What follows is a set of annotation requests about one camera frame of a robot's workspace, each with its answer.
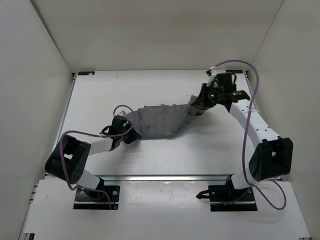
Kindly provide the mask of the grey pleated skirt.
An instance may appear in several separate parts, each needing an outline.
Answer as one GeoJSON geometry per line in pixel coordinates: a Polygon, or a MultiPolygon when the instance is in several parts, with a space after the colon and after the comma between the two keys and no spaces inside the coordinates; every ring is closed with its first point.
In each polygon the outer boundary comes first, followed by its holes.
{"type": "Polygon", "coordinates": [[[145,105],[126,117],[142,140],[173,139],[204,114],[203,109],[192,105],[195,100],[196,97],[192,95],[186,104],[145,105]]]}

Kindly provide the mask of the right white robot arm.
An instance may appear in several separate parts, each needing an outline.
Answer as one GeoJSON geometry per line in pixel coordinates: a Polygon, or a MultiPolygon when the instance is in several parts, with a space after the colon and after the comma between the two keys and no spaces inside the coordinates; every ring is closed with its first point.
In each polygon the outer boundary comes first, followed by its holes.
{"type": "Polygon", "coordinates": [[[253,106],[253,98],[238,90],[237,75],[207,70],[207,83],[191,106],[208,110],[216,105],[226,108],[243,127],[241,164],[242,172],[233,174],[223,185],[212,185],[200,192],[198,199],[209,199],[212,206],[230,207],[246,201],[258,182],[287,175],[291,171],[293,142],[280,137],[253,106]]]}

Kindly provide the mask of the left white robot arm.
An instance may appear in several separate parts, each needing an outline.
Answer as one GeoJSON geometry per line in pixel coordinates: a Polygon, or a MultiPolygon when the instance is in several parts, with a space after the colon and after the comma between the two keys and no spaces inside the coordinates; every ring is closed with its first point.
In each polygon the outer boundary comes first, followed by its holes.
{"type": "Polygon", "coordinates": [[[98,135],[68,130],[61,135],[44,170],[67,182],[70,189],[80,188],[93,200],[109,199],[105,181],[85,170],[88,157],[111,152],[121,143],[128,145],[141,138],[133,123],[121,115],[114,116],[111,125],[104,127],[98,135]]]}

